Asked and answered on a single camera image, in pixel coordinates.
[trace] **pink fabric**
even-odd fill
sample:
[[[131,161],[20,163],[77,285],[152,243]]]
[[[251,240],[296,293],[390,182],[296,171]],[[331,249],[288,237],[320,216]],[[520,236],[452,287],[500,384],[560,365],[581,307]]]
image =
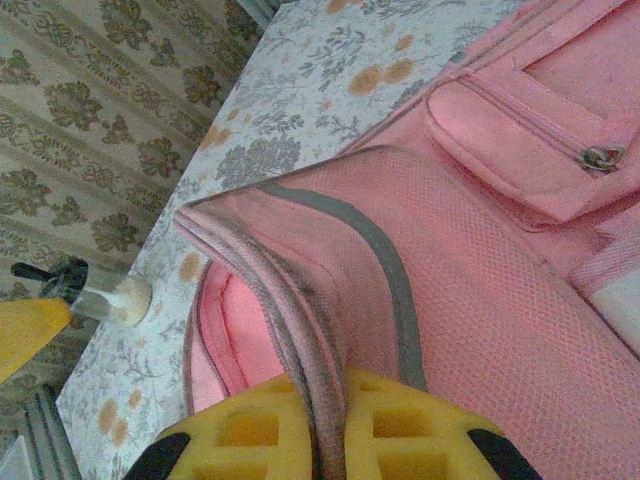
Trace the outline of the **pink fabric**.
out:
[[[598,225],[611,243],[571,272],[571,282],[591,296],[608,283],[640,269],[640,204]]]
[[[324,478],[345,475],[347,364],[426,378],[545,478],[640,478],[640,362],[565,281],[635,252],[623,212],[637,210],[640,140],[615,116],[639,77],[612,83],[609,109],[563,90],[553,60],[593,51],[590,34],[637,50],[637,29],[615,27],[640,2],[611,13],[622,3],[535,2],[344,155],[176,214],[214,265],[194,320],[219,390],[275,375],[277,356]],[[616,131],[629,142],[617,170],[571,159]]]

